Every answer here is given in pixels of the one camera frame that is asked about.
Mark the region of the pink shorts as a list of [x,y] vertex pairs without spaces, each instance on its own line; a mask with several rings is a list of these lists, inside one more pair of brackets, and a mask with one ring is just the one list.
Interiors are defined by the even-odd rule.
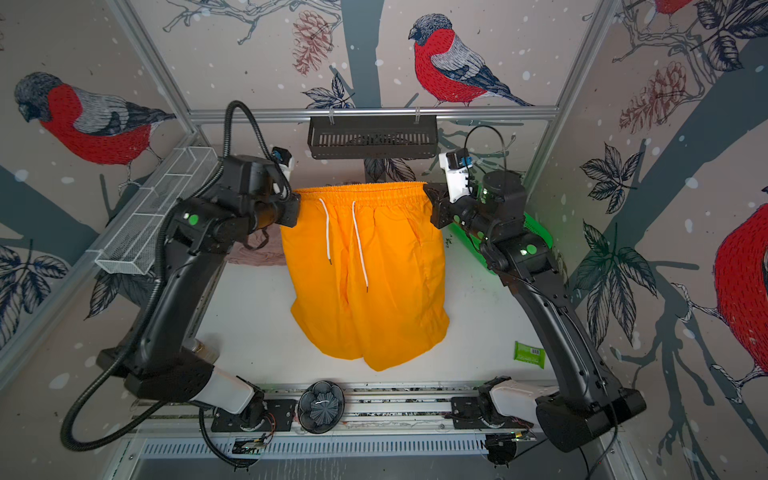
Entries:
[[249,235],[246,245],[236,243],[226,259],[227,263],[246,266],[285,266],[279,225],[270,225],[266,229],[254,231]]

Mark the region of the orange shorts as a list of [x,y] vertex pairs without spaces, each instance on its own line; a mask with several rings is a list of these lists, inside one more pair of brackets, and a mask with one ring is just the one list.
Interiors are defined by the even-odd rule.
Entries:
[[323,354],[384,371],[444,340],[444,242],[424,187],[300,190],[298,221],[281,230],[296,292],[291,313]]

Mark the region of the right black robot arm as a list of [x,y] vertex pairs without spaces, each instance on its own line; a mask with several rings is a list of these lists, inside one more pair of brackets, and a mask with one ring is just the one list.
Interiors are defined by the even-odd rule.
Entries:
[[647,408],[642,394],[625,387],[598,356],[578,319],[546,241],[525,225],[526,191],[518,174],[490,173],[477,194],[466,180],[427,183],[431,222],[457,224],[479,241],[478,250],[527,314],[553,367],[558,392],[536,401],[544,434],[570,452],[617,432]]

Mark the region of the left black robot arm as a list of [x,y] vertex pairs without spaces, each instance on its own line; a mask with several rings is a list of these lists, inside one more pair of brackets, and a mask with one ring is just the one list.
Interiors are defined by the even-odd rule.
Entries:
[[[199,303],[232,247],[273,224],[295,226],[300,197],[288,181],[291,161],[291,154],[278,147],[263,158],[222,157],[214,177],[171,208],[158,228],[149,300],[121,343],[100,352],[102,373],[64,417],[60,440],[66,449],[106,446],[168,403],[223,410],[247,429],[268,418],[260,388],[215,367],[185,343],[196,330]],[[130,393],[152,406],[113,434],[76,439],[77,416],[111,377],[123,379]]]

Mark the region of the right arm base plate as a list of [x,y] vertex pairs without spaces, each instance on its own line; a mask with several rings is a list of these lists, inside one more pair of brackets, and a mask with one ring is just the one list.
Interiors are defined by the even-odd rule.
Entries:
[[456,430],[522,429],[531,430],[534,424],[513,416],[503,416],[493,405],[483,406],[478,397],[452,397],[450,411],[445,415]]

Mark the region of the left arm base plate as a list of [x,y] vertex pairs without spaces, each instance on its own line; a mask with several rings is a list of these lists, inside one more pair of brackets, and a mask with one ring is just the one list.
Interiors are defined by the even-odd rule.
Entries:
[[247,407],[240,414],[216,409],[211,431],[214,433],[288,432],[292,428],[297,401],[267,399]]

